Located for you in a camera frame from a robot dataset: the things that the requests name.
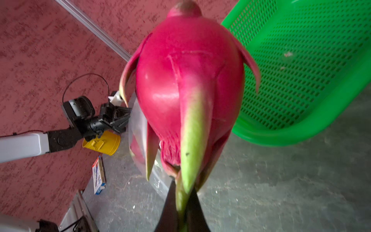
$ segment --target red carpet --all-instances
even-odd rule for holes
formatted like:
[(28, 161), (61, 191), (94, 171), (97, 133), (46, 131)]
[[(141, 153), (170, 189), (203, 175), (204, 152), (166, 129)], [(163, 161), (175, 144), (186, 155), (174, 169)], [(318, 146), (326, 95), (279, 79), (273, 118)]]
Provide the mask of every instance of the red carpet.
[[(94, 72), (118, 89), (126, 64), (54, 0), (1, 1), (0, 42), (0, 135), (67, 128), (61, 109), (66, 85)], [(97, 111), (107, 89), (92, 76), (76, 81), (65, 99), (82, 94)], [(98, 155), (81, 143), (68, 151), (0, 164), (1, 213), (59, 223), (76, 191), (86, 187)]]

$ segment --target dragon fruit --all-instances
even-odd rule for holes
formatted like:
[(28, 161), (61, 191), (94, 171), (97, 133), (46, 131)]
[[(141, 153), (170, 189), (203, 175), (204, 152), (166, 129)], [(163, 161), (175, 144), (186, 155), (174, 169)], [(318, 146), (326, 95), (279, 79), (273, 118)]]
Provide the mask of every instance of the dragon fruit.
[(127, 63), (119, 91), (134, 69), (139, 105), (148, 120), (146, 168), (161, 162), (176, 179), (176, 207), (183, 218), (189, 195), (205, 183), (231, 133), (244, 91), (244, 63), (260, 85), (257, 64), (234, 36), (185, 1), (139, 45)]

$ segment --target plastic bag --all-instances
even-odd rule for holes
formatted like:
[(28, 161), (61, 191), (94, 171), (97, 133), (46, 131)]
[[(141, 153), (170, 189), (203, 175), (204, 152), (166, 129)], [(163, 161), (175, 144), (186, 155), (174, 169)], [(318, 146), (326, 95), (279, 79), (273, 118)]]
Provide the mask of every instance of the plastic bag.
[[(129, 107), (132, 108), (128, 125), (130, 155), (135, 165), (145, 176), (147, 119), (139, 106), (135, 93), (130, 98)], [(162, 167), (160, 155), (160, 150), (157, 150), (155, 163), (150, 175), (150, 185), (163, 199), (166, 199), (172, 179)]]

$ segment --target yellow cup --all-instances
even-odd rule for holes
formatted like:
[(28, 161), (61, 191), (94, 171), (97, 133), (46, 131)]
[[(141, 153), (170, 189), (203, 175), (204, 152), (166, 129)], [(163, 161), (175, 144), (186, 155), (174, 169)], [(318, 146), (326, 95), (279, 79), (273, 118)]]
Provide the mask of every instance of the yellow cup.
[(121, 136), (105, 131), (100, 138), (95, 137), (95, 139), (92, 139), (89, 142), (84, 139), (82, 147), (111, 156), (117, 151), (120, 141)]

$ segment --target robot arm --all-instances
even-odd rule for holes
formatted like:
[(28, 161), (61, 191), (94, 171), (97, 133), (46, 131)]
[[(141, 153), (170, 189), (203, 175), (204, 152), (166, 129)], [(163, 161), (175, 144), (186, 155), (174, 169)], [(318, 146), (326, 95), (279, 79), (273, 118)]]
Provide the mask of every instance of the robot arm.
[(70, 125), (67, 129), (0, 138), (0, 163), (67, 150), (80, 139), (90, 141), (108, 129), (119, 134), (125, 132), (131, 109), (120, 107), (123, 101), (118, 91), (108, 98), (110, 102), (102, 104), (95, 117), (94, 107), (85, 96), (64, 102), (62, 109)]

